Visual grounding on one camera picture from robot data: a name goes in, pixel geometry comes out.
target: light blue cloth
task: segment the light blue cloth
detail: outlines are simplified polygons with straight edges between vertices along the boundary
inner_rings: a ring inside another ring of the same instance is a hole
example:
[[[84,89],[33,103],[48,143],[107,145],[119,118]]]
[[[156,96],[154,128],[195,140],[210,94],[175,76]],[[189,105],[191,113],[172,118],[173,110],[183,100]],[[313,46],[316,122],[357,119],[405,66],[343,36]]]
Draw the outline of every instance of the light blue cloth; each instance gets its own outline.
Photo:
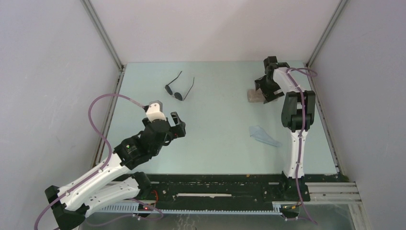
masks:
[[[276,147],[282,146],[282,143],[280,143],[277,140],[274,140],[271,138],[263,128],[259,126],[250,126],[249,127],[249,136],[254,138],[255,140],[268,144],[268,145],[273,145]]]

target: sunglasses lens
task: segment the sunglasses lens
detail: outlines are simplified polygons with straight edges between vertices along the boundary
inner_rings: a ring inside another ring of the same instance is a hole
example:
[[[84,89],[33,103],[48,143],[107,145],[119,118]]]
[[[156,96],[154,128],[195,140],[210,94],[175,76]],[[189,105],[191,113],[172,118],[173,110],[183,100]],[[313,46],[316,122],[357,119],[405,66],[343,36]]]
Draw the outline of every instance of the sunglasses lens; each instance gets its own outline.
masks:
[[[181,95],[180,93],[176,92],[176,93],[174,94],[174,96],[175,96],[175,98],[178,99],[179,101],[183,101],[183,97],[182,97],[182,95]]]
[[[165,85],[165,89],[166,89],[166,92],[168,92],[170,95],[173,94],[172,90],[170,89],[170,87],[168,85]]]

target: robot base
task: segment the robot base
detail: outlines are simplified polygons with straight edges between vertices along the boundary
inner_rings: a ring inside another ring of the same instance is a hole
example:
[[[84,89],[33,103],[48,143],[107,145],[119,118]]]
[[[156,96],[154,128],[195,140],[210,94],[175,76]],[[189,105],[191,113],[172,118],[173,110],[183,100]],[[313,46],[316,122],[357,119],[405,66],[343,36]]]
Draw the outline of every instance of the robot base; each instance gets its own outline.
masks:
[[[46,198],[51,203],[58,198],[59,187],[50,186],[45,190]],[[71,230],[79,226],[85,221],[85,213],[89,209],[89,206],[83,204],[76,211],[69,211],[65,209],[65,206],[60,201],[52,205],[52,212],[54,213],[55,220],[60,230]]]
[[[301,177],[299,180],[299,189],[302,195],[303,201],[310,201],[309,188],[305,185],[305,178]],[[296,180],[292,177],[286,177],[282,172],[279,180],[279,192],[282,197],[287,201],[299,201],[299,195],[297,193]]]

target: sunglasses temple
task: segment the sunglasses temple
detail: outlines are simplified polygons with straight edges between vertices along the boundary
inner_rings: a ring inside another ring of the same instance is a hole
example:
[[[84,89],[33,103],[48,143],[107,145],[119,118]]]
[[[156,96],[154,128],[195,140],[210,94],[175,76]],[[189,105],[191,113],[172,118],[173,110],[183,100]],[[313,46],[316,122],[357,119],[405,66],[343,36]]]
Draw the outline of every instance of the sunglasses temple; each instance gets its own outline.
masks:
[[[170,85],[172,82],[174,82],[176,79],[178,79],[178,77],[180,76],[180,74],[182,73],[182,71],[179,73],[179,75],[175,78],[175,79],[173,79],[171,82],[169,82],[169,84],[167,84],[167,85]]]
[[[188,96],[188,94],[189,94],[190,90],[193,88],[193,85],[194,85],[194,78],[193,78],[193,83],[192,83],[192,86],[191,86],[191,88],[189,89],[188,93],[186,94],[186,96],[185,96],[185,98],[184,98],[183,100],[186,100],[186,97]]]

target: aluminum frame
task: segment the aluminum frame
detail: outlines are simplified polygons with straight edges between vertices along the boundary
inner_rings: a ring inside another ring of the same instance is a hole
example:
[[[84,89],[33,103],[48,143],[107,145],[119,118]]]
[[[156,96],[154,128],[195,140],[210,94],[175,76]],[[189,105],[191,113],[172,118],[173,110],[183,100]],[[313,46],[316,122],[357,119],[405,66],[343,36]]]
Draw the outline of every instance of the aluminum frame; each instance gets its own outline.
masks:
[[[119,56],[117,52],[115,51],[111,40],[109,39],[92,3],[90,0],[81,0],[83,3],[84,8],[88,12],[90,19],[94,23],[96,30],[101,36],[102,41],[105,43],[107,49],[111,53],[118,69],[120,70],[120,74],[117,79],[117,85],[114,88],[114,93],[118,93],[121,88],[121,84],[123,82],[123,77],[125,74],[125,68],[119,59]],[[322,36],[320,37],[316,47],[314,48],[312,55],[310,56],[309,60],[307,61],[306,65],[308,67],[311,67],[317,58],[321,48],[325,44],[330,32],[333,30],[339,16],[342,14],[342,12],[345,9],[345,6],[349,0],[341,0],[340,3],[338,4],[335,12],[333,13],[330,21],[328,22],[327,27],[325,28]],[[316,92],[316,86],[313,82],[312,79],[309,79],[312,90]],[[344,173],[344,170],[342,168],[342,164],[340,163],[340,159],[335,151],[333,140],[331,138],[330,132],[328,130],[326,118],[323,113],[322,105],[320,102],[320,99],[317,97],[317,108],[319,112],[321,113],[321,118],[322,118],[322,124],[323,128],[325,129],[325,133],[327,136],[327,141],[330,146],[331,153],[333,155],[333,160],[337,168],[337,172]],[[113,117],[115,105],[117,102],[117,98],[112,98],[109,104],[109,109],[105,117],[105,122],[103,124],[103,128],[101,132],[107,136],[111,120]],[[97,157],[99,158],[102,155],[104,144],[102,144],[102,140],[99,140],[99,144],[97,146],[96,152],[95,152],[95,158],[93,165],[97,161]],[[310,192],[310,197],[311,201],[307,202],[310,205],[317,205],[317,204],[348,204],[351,212],[351,216],[353,219],[353,223],[355,226],[356,230],[370,230],[371,227],[368,222],[368,217],[366,216],[366,213],[364,211],[362,202],[361,202],[361,197],[358,193],[358,189],[356,187],[355,183],[306,183],[309,186],[309,192]],[[279,205],[284,205],[286,203],[284,202],[275,202],[273,203],[274,206],[279,206]]]

